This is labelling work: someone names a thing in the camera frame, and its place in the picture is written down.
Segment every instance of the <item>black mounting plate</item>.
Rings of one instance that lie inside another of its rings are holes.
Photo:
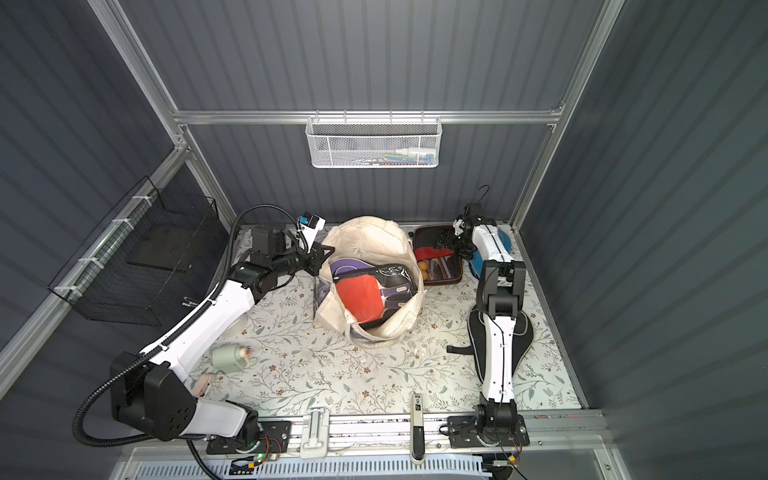
[[[290,428],[292,422],[259,422],[261,424],[260,437],[264,437],[264,434],[270,438],[270,454],[281,453],[288,449],[288,441],[290,440]],[[235,439],[228,437],[216,437],[208,442],[208,446],[205,448],[205,452],[208,455],[242,455],[242,452],[238,452],[237,449],[242,450],[242,446],[238,444]],[[266,441],[260,440],[259,444],[253,452],[250,454],[266,453]]]
[[[451,433],[457,432],[455,435],[449,435],[452,449],[487,446],[483,445],[478,438],[474,416],[457,415],[448,417],[448,425]],[[481,436],[488,439],[485,443],[501,441],[502,446],[512,449],[531,444],[531,439],[528,437],[528,429],[525,427],[525,420],[521,415],[518,415],[518,421],[513,432],[510,429],[494,429],[486,426]]]

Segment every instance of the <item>gray corrugated wall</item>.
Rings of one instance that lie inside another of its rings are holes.
[[[58,268],[173,147],[87,2],[0,2],[0,346]],[[157,329],[71,314],[0,401],[0,477],[107,478],[119,452],[75,444],[80,401]],[[124,435],[97,404],[97,435]]]
[[[556,108],[600,4],[123,2],[182,110],[414,111]],[[434,170],[320,170],[303,127],[190,128],[236,210],[268,200],[334,222],[451,220],[486,183],[506,220],[546,134],[446,125]]]
[[[765,478],[768,3],[629,2],[522,226],[635,478]]]
[[[165,135],[162,128],[158,131]],[[200,194],[186,167],[166,190]],[[218,253],[204,253],[209,254],[215,257],[208,261],[215,264]],[[202,280],[206,288],[209,279]],[[136,353],[163,333],[163,327],[95,322],[74,312],[64,318],[0,401],[0,478],[108,478],[121,447],[95,449],[77,443],[71,434],[72,416],[83,399],[108,379],[115,356]],[[99,399],[88,413],[87,432],[103,438],[129,434],[131,429],[112,419],[108,398],[107,394]]]
[[[123,2],[182,110],[538,110],[599,0]]]
[[[0,2],[0,346],[170,152],[86,2]]]
[[[486,213],[507,219],[548,132],[545,125],[446,125],[437,168],[339,170],[312,166],[299,125],[190,129],[236,211],[274,202],[329,222],[360,215],[451,220],[483,184],[491,185],[483,200]]]

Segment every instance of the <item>white bag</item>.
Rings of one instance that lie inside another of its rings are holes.
[[[319,282],[324,283],[329,292],[317,307],[315,327],[325,326],[343,333],[350,343],[366,348],[389,345],[413,328],[424,303],[424,280],[408,234],[397,223],[378,217],[353,218],[331,229],[323,245],[335,247],[336,251],[320,269]],[[339,258],[357,258],[373,265],[401,263],[411,274],[416,295],[382,325],[366,331],[336,293],[329,265]]]

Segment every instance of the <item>white robotic arm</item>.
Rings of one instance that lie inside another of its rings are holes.
[[[485,331],[485,375],[478,406],[478,431],[482,431],[486,419],[494,427],[512,428],[518,416],[512,391],[512,344],[525,294],[525,266],[504,248],[495,221],[483,216],[480,204],[468,204],[453,227],[455,237],[445,245],[467,260],[477,250],[483,260],[476,304],[476,318]],[[508,283],[500,286],[499,277],[506,278]],[[465,348],[451,347],[451,351],[466,353]]]
[[[272,207],[288,213],[273,205]],[[236,232],[240,218],[232,232]],[[117,446],[144,439],[189,439],[191,435],[230,438],[233,449],[248,449],[259,438],[258,414],[232,402],[192,396],[185,385],[199,358],[238,317],[278,287],[278,278],[304,270],[317,275],[332,247],[313,243],[325,220],[304,214],[297,223],[303,245],[294,239],[286,248],[285,234],[275,227],[252,229],[250,261],[239,262],[223,273],[203,302],[160,339],[132,355],[123,353],[112,363],[111,379],[94,391],[75,414],[75,438],[89,446]],[[232,257],[233,234],[226,258]],[[83,430],[83,418],[93,402],[111,391],[112,416],[146,435],[122,439],[96,439]]]

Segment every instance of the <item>floral tablecloth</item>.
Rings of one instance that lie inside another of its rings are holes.
[[[249,247],[246,232],[238,254]],[[514,238],[512,254],[520,257]],[[248,312],[240,334],[214,343],[213,348],[245,346],[253,354],[242,372],[215,375],[207,398],[244,403],[264,417],[302,415],[310,406],[343,415],[404,413],[410,410],[412,392],[427,396],[428,412],[472,410],[480,393],[473,359],[445,352],[447,345],[468,345],[466,318],[477,280],[466,264],[460,283],[427,288],[415,329],[386,349],[360,349],[336,332],[313,328],[313,284],[306,273],[296,275]],[[531,318],[534,342],[513,380],[518,408],[579,409],[530,279],[523,310]],[[192,378],[213,371],[209,351]]]

